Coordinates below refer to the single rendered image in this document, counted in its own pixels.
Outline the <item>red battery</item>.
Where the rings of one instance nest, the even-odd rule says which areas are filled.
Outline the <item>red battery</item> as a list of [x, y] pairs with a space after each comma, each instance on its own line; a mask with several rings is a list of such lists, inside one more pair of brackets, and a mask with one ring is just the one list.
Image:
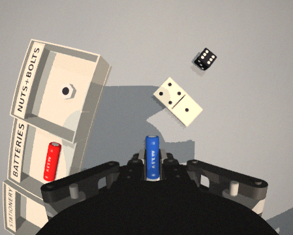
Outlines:
[[49, 143], [43, 175], [43, 181], [46, 183], [55, 181], [60, 151], [61, 144], [57, 142]]

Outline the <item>cream domino tile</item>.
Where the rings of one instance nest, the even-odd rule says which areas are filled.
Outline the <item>cream domino tile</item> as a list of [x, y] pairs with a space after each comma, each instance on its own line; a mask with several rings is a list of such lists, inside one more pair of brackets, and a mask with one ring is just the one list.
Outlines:
[[185, 126], [188, 126], [203, 110], [171, 77], [154, 92], [154, 96]]

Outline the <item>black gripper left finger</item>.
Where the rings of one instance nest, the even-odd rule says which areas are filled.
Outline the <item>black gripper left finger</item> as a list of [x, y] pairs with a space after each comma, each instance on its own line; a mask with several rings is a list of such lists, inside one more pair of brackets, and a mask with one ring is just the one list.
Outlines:
[[[98, 182], [106, 177], [106, 186]], [[127, 165], [109, 161], [41, 186], [42, 199], [48, 220], [65, 208], [95, 196], [107, 189], [108, 193], [140, 189], [140, 180], [147, 178], [146, 149], [135, 153]], [[117, 179], [117, 180], [116, 180]]]

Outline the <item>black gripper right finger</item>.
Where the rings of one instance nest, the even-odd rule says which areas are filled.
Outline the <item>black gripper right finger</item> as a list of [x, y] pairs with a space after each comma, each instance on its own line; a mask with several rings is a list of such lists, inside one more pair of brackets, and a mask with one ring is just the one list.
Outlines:
[[[159, 149], [159, 175], [160, 180], [166, 180], [168, 189], [200, 191], [201, 188], [243, 204], [262, 216], [268, 190], [264, 180], [196, 159], [183, 166], [165, 149]], [[201, 175], [208, 178], [209, 187], [201, 184]]]

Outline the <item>blue aa battery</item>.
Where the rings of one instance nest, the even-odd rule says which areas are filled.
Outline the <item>blue aa battery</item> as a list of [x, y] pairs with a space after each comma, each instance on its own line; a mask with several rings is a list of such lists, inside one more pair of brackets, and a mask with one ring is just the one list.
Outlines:
[[159, 180], [159, 137], [146, 136], [147, 180]]

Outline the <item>white hex nut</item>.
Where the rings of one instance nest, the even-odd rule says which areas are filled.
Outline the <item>white hex nut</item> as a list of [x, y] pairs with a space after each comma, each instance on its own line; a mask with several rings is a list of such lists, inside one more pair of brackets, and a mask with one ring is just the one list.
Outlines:
[[76, 88], [70, 84], [62, 84], [59, 90], [59, 94], [63, 99], [73, 99], [76, 94]]

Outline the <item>black die with white pips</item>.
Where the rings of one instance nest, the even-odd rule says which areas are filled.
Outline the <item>black die with white pips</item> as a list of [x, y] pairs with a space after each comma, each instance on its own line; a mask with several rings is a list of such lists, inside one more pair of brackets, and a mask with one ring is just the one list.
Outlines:
[[197, 64], [203, 71], [205, 71], [206, 69], [210, 68], [216, 58], [217, 56], [215, 54], [205, 48], [195, 59], [194, 63]]

